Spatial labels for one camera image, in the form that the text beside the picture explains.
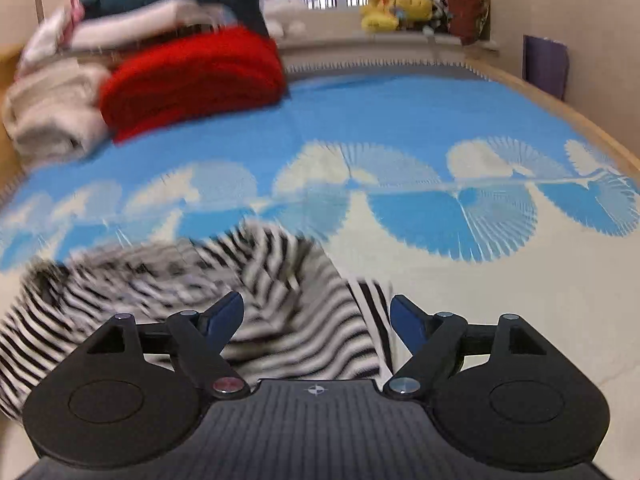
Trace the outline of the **black white striped garment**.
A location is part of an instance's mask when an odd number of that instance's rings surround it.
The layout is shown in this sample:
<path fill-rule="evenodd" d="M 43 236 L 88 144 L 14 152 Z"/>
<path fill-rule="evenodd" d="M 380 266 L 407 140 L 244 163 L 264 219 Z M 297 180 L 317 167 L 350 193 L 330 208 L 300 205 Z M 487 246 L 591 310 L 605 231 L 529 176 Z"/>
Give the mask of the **black white striped garment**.
<path fill-rule="evenodd" d="M 33 262 L 1 321 L 2 413 L 20 419 L 32 389 L 113 315 L 157 323 L 229 292 L 244 318 L 222 354 L 249 384 L 390 378 L 390 290 L 341 276 L 316 240 L 247 221 L 207 240 Z"/>

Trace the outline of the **folded grey white quilt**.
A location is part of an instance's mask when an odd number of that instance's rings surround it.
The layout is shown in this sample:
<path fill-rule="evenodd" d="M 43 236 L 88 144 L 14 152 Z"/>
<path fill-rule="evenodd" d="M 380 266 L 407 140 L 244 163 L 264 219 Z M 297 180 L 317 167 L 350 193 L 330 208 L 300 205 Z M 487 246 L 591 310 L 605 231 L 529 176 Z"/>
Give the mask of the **folded grey white quilt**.
<path fill-rule="evenodd" d="M 111 72 L 74 58 L 53 63 L 14 82 L 2 105 L 2 122 L 15 151 L 31 165 L 91 155 L 110 137 L 98 102 Z"/>

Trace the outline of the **blue white patterned bedspread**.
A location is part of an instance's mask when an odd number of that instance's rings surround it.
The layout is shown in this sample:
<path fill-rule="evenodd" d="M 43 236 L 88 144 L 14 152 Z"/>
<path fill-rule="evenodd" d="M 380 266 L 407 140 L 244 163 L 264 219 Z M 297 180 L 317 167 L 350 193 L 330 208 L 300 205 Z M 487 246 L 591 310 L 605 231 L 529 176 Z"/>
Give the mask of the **blue white patterned bedspread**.
<path fill-rule="evenodd" d="M 449 66 L 293 84 L 276 107 L 185 122 L 40 169 L 1 217 L 1 302 L 31 258 L 273 221 L 424 310 L 523 315 L 604 392 L 598 454 L 639 474 L 639 193 L 576 126 Z"/>

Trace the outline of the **yellow plush toys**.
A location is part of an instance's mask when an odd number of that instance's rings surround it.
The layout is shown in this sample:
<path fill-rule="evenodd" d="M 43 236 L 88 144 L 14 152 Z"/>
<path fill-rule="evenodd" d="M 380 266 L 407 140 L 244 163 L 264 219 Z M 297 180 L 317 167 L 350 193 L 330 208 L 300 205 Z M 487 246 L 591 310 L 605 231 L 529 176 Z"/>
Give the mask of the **yellow plush toys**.
<path fill-rule="evenodd" d="M 432 0 L 366 0 L 359 8 L 365 32 L 396 32 L 425 24 L 433 16 Z"/>

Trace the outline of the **purple box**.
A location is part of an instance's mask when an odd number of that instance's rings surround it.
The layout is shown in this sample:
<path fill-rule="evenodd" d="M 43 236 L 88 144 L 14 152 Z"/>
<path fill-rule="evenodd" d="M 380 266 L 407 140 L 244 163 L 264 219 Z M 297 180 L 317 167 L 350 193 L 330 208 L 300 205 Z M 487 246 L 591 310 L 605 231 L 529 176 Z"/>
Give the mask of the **purple box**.
<path fill-rule="evenodd" d="M 522 78 L 563 101 L 570 71 L 567 46 L 549 38 L 523 37 Z"/>

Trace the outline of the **dark red cushion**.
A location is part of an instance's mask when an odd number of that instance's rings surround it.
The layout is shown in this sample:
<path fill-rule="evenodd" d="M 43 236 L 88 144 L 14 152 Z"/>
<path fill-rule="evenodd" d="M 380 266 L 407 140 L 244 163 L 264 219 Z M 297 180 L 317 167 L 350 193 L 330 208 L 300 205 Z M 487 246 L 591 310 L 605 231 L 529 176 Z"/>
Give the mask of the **dark red cushion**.
<path fill-rule="evenodd" d="M 448 32 L 466 46 L 480 39 L 489 18 L 490 0 L 446 0 Z"/>

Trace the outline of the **wooden bed frame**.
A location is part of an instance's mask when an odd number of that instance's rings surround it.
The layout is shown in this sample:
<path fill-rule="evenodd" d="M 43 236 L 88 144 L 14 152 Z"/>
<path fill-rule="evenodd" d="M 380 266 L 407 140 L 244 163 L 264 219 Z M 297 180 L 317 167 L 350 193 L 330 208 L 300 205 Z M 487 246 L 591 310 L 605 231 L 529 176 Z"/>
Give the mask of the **wooden bed frame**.
<path fill-rule="evenodd" d="M 590 119 L 578 113 L 577 110 L 574 110 L 573 107 L 555 99 L 553 96 L 549 96 L 548 93 L 539 90 L 528 82 L 504 70 L 500 70 L 500 68 L 491 66 L 484 61 L 477 60 L 476 58 L 467 58 L 465 64 L 486 76 L 488 79 L 498 82 L 499 84 L 504 84 L 512 90 L 521 93 L 521 95 L 526 96 L 529 101 L 535 102 L 547 112 L 558 116 L 564 120 L 564 122 L 570 124 L 587 141 L 610 156 L 617 168 L 622 170 L 626 176 L 632 177 L 634 182 L 639 183 L 640 165 L 638 157 Z"/>

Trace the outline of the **red knitted blanket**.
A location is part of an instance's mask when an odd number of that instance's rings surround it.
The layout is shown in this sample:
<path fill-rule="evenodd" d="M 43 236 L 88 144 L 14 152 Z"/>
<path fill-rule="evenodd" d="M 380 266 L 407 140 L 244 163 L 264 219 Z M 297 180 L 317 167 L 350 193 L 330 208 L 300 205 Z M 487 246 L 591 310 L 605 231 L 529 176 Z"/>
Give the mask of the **red knitted blanket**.
<path fill-rule="evenodd" d="M 244 26 L 160 44 L 122 62 L 99 109 L 115 143 L 151 130 L 279 103 L 286 79 L 277 45 Z"/>

